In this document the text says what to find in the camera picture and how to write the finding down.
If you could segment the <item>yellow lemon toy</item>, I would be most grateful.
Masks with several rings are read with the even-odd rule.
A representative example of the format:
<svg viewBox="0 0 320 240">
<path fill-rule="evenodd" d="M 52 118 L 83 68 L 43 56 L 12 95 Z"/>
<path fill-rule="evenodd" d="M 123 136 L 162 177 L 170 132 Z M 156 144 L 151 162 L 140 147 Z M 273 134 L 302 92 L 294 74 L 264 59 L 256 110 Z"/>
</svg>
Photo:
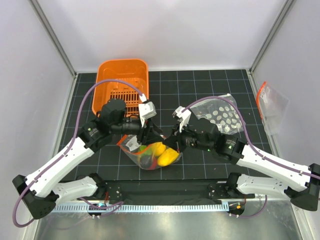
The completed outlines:
<svg viewBox="0 0 320 240">
<path fill-rule="evenodd" d="M 156 142 L 152 145 L 152 156 L 158 158 L 166 150 L 166 146 L 161 142 Z"/>
</svg>

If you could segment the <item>yellow mango toy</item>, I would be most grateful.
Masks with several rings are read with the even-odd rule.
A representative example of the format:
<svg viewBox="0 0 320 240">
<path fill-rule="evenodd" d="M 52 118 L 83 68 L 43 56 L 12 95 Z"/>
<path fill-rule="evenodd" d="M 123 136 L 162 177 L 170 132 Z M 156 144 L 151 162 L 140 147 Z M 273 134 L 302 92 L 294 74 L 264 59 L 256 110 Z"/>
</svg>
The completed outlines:
<svg viewBox="0 0 320 240">
<path fill-rule="evenodd" d="M 165 167 L 172 164 L 178 157 L 179 153 L 172 148 L 166 149 L 158 158 L 157 165 Z"/>
</svg>

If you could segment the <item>green fruit toy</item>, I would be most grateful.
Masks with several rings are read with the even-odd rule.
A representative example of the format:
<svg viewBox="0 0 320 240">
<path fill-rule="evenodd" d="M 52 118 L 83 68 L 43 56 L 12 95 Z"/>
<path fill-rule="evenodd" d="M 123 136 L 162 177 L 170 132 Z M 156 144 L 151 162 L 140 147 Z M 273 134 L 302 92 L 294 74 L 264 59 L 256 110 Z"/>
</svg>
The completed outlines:
<svg viewBox="0 0 320 240">
<path fill-rule="evenodd" d="M 153 154 L 153 149 L 151 145 L 141 145 L 138 149 L 138 155 L 152 155 Z"/>
</svg>

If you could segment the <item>single clear zip bag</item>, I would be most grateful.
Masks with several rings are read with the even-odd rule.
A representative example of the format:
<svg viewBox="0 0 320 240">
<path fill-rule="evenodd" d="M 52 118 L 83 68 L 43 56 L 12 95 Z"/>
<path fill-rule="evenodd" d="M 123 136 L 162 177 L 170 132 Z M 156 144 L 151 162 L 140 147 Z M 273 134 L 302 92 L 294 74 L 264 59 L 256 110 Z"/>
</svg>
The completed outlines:
<svg viewBox="0 0 320 240">
<path fill-rule="evenodd" d="M 182 155 L 161 142 L 142 145 L 136 135 L 123 136 L 117 145 L 138 167 L 148 171 L 172 165 Z"/>
</svg>

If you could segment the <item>dark brown fruit toy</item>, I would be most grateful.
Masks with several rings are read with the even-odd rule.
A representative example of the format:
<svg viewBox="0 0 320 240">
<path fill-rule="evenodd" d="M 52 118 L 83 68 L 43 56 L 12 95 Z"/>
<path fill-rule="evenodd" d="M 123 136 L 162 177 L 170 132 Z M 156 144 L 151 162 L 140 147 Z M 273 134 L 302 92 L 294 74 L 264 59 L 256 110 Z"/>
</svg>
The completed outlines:
<svg viewBox="0 0 320 240">
<path fill-rule="evenodd" d="M 142 169 L 149 169 L 153 164 L 153 158 L 151 155 L 143 155 L 139 159 L 139 165 Z"/>
</svg>

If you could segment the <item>clear zip bags stack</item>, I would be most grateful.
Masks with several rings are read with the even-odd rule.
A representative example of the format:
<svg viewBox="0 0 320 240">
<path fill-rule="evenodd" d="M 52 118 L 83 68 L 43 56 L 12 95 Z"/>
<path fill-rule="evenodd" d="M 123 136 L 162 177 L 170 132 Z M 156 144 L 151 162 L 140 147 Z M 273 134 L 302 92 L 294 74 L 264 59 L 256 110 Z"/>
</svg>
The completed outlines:
<svg viewBox="0 0 320 240">
<path fill-rule="evenodd" d="M 190 110 L 196 118 L 215 124 L 222 134 L 234 135 L 244 131 L 240 115 L 227 101 L 209 98 L 193 105 Z"/>
</svg>

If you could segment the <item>orange plastic basket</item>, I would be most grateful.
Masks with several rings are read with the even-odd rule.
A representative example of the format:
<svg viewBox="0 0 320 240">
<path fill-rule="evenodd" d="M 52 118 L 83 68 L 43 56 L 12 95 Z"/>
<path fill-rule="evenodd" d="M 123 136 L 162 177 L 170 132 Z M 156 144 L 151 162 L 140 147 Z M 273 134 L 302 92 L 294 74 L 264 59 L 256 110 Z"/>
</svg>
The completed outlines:
<svg viewBox="0 0 320 240">
<path fill-rule="evenodd" d="M 96 82 L 116 79 L 133 85 L 149 97 L 149 68 L 141 59 L 112 59 L 102 63 L 96 75 Z M 94 89 L 91 109 L 100 111 L 109 99 L 122 99 L 126 104 L 126 115 L 137 115 L 141 103 L 138 92 L 123 83 L 105 82 Z"/>
</svg>

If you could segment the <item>red apple toy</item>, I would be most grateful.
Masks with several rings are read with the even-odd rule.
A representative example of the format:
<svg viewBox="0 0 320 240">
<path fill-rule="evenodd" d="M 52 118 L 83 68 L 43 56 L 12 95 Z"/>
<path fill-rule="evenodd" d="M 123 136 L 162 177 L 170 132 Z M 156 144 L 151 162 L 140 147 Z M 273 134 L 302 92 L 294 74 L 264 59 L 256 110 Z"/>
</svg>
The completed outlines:
<svg viewBox="0 0 320 240">
<path fill-rule="evenodd" d="M 150 165 L 150 167 L 148 168 L 149 170 L 155 170 L 158 166 L 158 160 L 157 158 L 153 158 L 152 159 L 152 164 Z"/>
</svg>

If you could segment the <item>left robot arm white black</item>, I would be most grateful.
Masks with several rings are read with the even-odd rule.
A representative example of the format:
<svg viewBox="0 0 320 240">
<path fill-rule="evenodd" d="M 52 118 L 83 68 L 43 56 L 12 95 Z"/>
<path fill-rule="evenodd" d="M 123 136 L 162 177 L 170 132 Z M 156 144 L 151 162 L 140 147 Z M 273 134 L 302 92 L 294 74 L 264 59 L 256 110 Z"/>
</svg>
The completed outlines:
<svg viewBox="0 0 320 240">
<path fill-rule="evenodd" d="M 143 145 L 161 142 L 161 130 L 152 122 L 156 115 L 154 104 L 146 100 L 138 105 L 136 118 L 126 116 L 126 103 L 112 98 L 96 117 L 76 128 L 77 134 L 56 156 L 35 172 L 17 175 L 12 183 L 35 220 L 47 216 L 58 204 L 81 197 L 101 200 L 108 191 L 107 184 L 97 174 L 67 183 L 60 181 L 77 165 L 108 145 L 114 135 L 135 135 Z"/>
</svg>

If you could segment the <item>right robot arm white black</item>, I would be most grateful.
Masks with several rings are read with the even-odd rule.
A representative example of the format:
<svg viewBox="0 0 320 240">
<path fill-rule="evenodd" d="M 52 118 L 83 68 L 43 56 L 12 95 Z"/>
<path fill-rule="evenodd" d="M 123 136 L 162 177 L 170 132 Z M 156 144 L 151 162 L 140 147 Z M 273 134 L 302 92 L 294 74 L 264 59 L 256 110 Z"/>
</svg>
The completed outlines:
<svg viewBox="0 0 320 240">
<path fill-rule="evenodd" d="M 269 154 L 248 141 L 224 134 L 206 119 L 196 126 L 175 126 L 164 145 L 182 153 L 185 149 L 210 152 L 213 158 L 260 172 L 263 177 L 231 172 L 225 192 L 230 198 L 239 195 L 283 197 L 298 208 L 315 212 L 320 198 L 320 166 L 293 163 Z"/>
</svg>

